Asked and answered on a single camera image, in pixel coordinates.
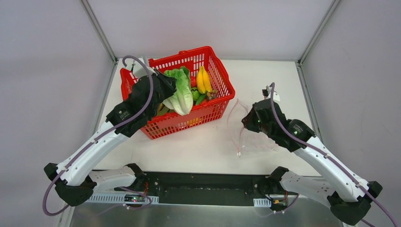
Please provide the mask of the green lettuce head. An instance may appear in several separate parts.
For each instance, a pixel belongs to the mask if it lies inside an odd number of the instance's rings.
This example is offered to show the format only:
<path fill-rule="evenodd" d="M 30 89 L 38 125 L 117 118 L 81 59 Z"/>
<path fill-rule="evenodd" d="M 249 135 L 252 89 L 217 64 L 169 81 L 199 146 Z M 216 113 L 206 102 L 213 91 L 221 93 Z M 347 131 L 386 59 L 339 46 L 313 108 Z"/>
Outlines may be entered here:
<path fill-rule="evenodd" d="M 179 69 L 166 70 L 164 74 L 176 79 L 176 92 L 163 104 L 181 116 L 189 114 L 193 107 L 189 69 L 181 66 Z"/>

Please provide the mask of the clear zip top bag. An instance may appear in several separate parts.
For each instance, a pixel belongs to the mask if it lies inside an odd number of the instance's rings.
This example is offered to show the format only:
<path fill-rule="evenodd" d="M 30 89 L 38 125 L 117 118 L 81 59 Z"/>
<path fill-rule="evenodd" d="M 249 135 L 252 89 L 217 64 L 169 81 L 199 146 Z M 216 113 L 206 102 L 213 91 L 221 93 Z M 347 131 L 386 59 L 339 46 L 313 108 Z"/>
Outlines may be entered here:
<path fill-rule="evenodd" d="M 239 99 L 236 99 L 230 109 L 226 127 L 228 136 L 235 147 L 238 157 L 251 157 L 264 153 L 276 153 L 279 151 L 278 145 L 263 133 L 256 133 L 247 130 L 241 120 L 249 113 L 250 107 Z"/>

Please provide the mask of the red plastic shopping basket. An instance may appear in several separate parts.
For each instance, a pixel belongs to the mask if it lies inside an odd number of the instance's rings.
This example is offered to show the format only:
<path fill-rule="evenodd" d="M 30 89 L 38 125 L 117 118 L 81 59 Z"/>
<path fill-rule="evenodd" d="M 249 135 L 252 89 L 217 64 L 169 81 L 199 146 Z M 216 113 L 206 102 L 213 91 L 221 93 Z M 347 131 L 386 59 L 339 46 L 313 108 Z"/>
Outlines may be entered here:
<path fill-rule="evenodd" d="M 148 62 L 150 68 L 177 80 L 175 94 L 141 128 L 150 139 L 221 118 L 229 100 L 235 96 L 229 75 L 210 46 Z"/>

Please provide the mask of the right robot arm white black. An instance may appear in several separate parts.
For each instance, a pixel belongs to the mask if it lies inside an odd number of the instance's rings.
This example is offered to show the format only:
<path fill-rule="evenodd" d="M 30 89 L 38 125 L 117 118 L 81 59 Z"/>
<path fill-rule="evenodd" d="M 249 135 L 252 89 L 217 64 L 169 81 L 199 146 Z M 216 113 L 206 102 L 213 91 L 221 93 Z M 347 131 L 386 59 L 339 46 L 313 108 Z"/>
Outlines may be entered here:
<path fill-rule="evenodd" d="M 241 122 L 245 129 L 266 134 L 277 145 L 302 158 L 326 180 L 318 182 L 279 166 L 268 177 L 269 189 L 275 194 L 287 191 L 306 196 L 329 208 L 341 222 L 354 226 L 362 221 L 383 189 L 378 182 L 368 182 L 350 171 L 307 124 L 287 119 L 270 99 L 254 103 Z"/>

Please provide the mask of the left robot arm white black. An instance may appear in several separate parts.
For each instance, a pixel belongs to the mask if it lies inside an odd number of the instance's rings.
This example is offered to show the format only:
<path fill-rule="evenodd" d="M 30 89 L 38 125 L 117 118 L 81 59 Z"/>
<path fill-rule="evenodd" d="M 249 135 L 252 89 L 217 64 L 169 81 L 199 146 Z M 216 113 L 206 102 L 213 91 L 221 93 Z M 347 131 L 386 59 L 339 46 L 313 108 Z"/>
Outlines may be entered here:
<path fill-rule="evenodd" d="M 58 164 L 48 163 L 44 171 L 55 184 L 58 196 L 69 206 L 87 201 L 94 193 L 129 187 L 143 188 L 145 174 L 137 164 L 120 169 L 95 171 L 94 167 L 114 148 L 147 125 L 157 115 L 162 102 L 173 96 L 177 80 L 156 70 L 151 77 L 141 77 L 128 98 L 106 116 L 96 133 L 73 155 Z"/>

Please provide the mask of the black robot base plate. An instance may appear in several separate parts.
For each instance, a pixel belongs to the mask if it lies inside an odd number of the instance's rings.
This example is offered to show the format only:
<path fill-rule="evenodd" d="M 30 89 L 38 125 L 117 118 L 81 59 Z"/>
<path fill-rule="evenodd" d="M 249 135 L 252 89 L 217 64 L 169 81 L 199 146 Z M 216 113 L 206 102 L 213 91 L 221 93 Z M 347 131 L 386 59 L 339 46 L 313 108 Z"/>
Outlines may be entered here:
<path fill-rule="evenodd" d="M 128 187 L 162 204 L 253 206 L 255 199 L 279 197 L 285 191 L 267 175 L 225 175 L 145 172 L 139 183 Z"/>

